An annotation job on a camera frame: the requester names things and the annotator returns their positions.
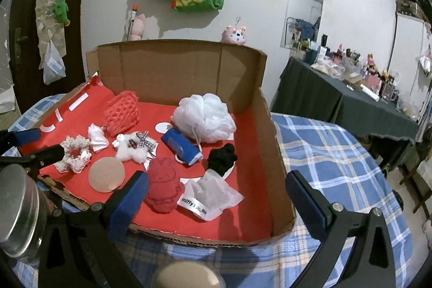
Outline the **white fabric shell piece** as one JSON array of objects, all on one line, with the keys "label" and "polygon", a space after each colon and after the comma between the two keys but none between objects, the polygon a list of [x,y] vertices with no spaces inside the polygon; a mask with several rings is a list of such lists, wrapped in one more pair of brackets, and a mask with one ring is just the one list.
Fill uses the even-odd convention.
[{"label": "white fabric shell piece", "polygon": [[93,152],[98,153],[109,146],[102,127],[91,124],[88,128],[88,137]]}]

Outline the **beige round powder puff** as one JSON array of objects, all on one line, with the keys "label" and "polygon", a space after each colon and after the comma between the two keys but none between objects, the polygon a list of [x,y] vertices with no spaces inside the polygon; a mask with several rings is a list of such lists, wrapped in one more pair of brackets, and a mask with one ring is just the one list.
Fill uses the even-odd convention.
[{"label": "beige round powder puff", "polygon": [[125,178],[122,162],[116,157],[103,157],[89,170],[89,185],[100,193],[109,193],[121,186]]}]

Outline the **dark red knitted scrunchie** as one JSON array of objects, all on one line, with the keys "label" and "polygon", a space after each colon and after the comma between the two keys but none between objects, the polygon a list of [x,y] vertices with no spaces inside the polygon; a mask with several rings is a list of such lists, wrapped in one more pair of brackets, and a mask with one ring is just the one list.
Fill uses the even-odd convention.
[{"label": "dark red knitted scrunchie", "polygon": [[150,161],[146,174],[149,178],[149,190],[145,203],[159,214],[174,211],[184,193],[177,163],[170,158],[157,157]]}]

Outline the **white bunny plush bow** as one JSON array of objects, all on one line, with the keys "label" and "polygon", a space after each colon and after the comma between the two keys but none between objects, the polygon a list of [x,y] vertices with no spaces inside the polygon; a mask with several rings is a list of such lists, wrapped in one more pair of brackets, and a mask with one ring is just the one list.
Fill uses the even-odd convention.
[{"label": "white bunny plush bow", "polygon": [[130,134],[118,134],[112,146],[116,150],[116,158],[120,161],[145,164],[156,156],[158,142],[149,136],[148,131],[134,131]]}]

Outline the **blue cloth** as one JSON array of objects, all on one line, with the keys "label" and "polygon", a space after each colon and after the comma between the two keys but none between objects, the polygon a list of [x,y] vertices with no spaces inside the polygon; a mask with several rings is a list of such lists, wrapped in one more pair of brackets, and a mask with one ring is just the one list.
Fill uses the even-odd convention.
[{"label": "blue cloth", "polygon": [[201,149],[192,144],[179,129],[173,127],[169,129],[161,140],[174,152],[179,162],[191,166],[203,157]]}]

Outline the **black knitted scrunchie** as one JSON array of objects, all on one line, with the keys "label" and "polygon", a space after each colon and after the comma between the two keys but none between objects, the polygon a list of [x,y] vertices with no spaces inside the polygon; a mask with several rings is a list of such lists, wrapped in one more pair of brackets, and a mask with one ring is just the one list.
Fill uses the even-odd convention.
[{"label": "black knitted scrunchie", "polygon": [[210,151],[207,167],[223,177],[234,166],[237,159],[234,145],[227,143],[221,148],[214,148]]}]

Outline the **white lace scrunchie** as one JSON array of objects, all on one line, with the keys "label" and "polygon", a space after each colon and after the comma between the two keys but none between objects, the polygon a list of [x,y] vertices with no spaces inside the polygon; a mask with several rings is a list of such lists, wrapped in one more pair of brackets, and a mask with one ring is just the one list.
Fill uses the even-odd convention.
[{"label": "white lace scrunchie", "polygon": [[59,173],[74,172],[79,174],[89,165],[92,153],[90,140],[78,135],[77,137],[67,136],[61,142],[65,154],[61,161],[54,164]]}]

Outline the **white plastic bag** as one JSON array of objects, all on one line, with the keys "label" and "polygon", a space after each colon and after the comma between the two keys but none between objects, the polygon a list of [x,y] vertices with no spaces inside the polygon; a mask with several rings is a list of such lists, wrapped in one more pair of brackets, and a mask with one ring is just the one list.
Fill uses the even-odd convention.
[{"label": "white plastic bag", "polygon": [[49,41],[43,61],[43,82],[46,85],[66,77],[64,61],[52,41]]}]

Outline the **red mesh sponge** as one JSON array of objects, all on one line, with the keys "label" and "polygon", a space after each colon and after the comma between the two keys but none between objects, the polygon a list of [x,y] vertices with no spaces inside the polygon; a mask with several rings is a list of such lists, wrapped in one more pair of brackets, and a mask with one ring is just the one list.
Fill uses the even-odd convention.
[{"label": "red mesh sponge", "polygon": [[141,120],[139,99],[133,91],[122,91],[108,102],[103,126],[114,137],[134,127]]}]

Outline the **blue plaid tablecloth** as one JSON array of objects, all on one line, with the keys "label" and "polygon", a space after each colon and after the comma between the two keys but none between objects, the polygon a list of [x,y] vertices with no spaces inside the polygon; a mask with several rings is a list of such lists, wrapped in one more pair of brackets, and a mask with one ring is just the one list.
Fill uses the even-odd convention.
[{"label": "blue plaid tablecloth", "polygon": [[[330,202],[367,213],[381,209],[395,263],[395,284],[406,287],[413,239],[401,206],[373,157],[345,129],[308,118],[275,113],[281,156]],[[144,287],[156,270],[174,259],[200,261],[218,272],[228,287],[289,287],[318,248],[302,219],[284,237],[250,249],[184,246],[146,235],[118,242],[126,263]]]}]

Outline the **dark green covered side table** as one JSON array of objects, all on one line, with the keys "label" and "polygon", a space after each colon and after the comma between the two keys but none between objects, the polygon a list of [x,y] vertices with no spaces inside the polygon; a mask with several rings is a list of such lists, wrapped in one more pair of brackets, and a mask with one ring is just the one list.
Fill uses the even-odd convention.
[{"label": "dark green covered side table", "polygon": [[359,136],[413,143],[418,125],[384,101],[290,58],[280,77],[272,112],[337,124]]}]

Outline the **white refrigerator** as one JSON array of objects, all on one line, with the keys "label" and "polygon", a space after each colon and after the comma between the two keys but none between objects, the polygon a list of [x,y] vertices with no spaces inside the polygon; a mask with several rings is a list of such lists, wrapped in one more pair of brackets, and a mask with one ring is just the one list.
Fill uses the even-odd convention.
[{"label": "white refrigerator", "polygon": [[425,22],[407,15],[397,14],[393,50],[388,69],[395,74],[395,85],[401,94],[421,108],[430,85],[419,58],[428,49]]}]

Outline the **pink cat plush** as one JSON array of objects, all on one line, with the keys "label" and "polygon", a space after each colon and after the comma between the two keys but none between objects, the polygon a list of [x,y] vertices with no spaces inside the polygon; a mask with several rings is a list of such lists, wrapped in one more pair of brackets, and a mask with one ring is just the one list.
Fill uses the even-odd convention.
[{"label": "pink cat plush", "polygon": [[233,45],[245,45],[245,27],[227,26],[222,32],[221,42]]}]

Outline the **pink plush on wall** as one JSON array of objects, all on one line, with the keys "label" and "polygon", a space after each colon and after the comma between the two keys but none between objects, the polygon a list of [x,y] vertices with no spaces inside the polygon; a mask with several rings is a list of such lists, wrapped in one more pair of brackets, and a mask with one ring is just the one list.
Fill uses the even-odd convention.
[{"label": "pink plush on wall", "polygon": [[145,31],[145,15],[132,15],[127,31],[127,41],[140,41]]}]

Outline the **wall mirror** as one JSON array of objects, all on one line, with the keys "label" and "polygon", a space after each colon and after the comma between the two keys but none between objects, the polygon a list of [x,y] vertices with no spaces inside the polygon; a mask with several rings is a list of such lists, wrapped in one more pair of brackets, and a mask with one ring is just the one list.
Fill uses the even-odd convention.
[{"label": "wall mirror", "polygon": [[315,41],[322,19],[324,0],[288,0],[281,47],[293,49],[303,42]]}]

